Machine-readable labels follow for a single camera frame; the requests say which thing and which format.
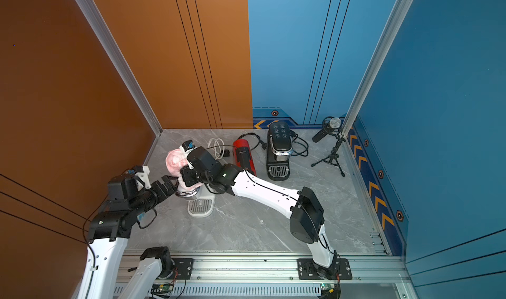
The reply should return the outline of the red Nespresso coffee machine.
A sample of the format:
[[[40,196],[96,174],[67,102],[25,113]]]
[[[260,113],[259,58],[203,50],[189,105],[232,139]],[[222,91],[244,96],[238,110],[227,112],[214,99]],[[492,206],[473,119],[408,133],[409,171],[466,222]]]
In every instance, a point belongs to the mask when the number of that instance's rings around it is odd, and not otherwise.
[[[249,143],[245,139],[237,139],[233,143],[233,157],[235,164],[256,176],[252,153]]]

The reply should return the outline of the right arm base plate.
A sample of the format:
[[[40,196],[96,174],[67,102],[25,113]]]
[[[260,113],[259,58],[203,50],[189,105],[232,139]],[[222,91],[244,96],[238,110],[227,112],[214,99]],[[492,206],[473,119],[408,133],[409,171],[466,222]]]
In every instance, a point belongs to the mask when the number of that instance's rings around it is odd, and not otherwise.
[[[350,281],[353,279],[349,260],[346,258],[334,258],[329,267],[317,265],[312,259],[300,258],[296,261],[300,280],[339,280]]]

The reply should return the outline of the white coffee machine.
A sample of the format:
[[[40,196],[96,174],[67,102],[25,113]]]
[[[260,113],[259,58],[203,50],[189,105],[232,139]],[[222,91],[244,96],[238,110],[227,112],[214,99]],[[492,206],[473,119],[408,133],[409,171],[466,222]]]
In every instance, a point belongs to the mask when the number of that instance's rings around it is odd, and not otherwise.
[[[211,215],[215,206],[215,194],[202,183],[186,186],[183,179],[179,179],[176,195],[188,201],[188,214],[191,217],[203,218]]]

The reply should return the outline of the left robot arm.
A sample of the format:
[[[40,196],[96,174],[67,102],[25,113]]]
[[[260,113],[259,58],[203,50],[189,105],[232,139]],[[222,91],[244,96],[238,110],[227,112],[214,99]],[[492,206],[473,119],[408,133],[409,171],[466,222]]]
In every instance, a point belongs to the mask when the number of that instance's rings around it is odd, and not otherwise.
[[[163,176],[148,185],[138,175],[123,174],[108,182],[108,198],[90,224],[86,268],[79,298],[112,298],[119,266],[138,216],[176,192],[175,177]],[[121,298],[145,298],[156,279],[176,280],[178,270],[168,247],[146,249]]]

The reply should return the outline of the pink striped towel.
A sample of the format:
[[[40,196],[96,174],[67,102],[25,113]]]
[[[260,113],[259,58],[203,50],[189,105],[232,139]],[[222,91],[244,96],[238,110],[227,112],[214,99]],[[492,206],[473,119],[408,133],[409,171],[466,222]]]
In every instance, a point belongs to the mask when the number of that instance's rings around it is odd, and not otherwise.
[[[184,183],[181,169],[188,165],[184,151],[181,149],[174,149],[167,154],[166,167],[171,176],[177,177],[179,183],[179,192],[189,192],[191,189]]]

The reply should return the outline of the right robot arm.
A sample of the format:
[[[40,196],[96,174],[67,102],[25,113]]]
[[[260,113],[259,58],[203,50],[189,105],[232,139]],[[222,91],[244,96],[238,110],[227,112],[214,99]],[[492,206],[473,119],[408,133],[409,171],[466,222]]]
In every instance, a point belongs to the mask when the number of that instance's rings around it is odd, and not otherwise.
[[[276,210],[289,220],[291,234],[308,245],[319,278],[339,278],[339,255],[327,239],[324,208],[310,188],[283,188],[237,165],[223,165],[204,147],[180,146],[172,154],[179,192],[205,186],[212,194],[248,198]]]

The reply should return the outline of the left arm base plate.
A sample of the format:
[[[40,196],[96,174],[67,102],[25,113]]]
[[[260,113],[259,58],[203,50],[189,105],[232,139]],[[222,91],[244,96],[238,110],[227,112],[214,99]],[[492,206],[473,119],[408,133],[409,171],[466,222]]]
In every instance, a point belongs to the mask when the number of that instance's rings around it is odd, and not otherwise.
[[[175,258],[168,262],[161,258],[146,258],[140,262],[148,263],[148,260],[154,260],[161,265],[161,270],[156,279],[160,280],[189,280],[192,276],[194,259],[193,258]]]

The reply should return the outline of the black coffee machine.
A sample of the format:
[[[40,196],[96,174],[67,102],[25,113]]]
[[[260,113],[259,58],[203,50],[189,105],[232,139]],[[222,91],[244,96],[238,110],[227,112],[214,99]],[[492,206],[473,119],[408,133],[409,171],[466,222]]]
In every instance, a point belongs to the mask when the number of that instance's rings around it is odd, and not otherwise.
[[[286,121],[273,122],[267,132],[266,170],[271,180],[287,180],[289,160],[293,152],[291,130]]]

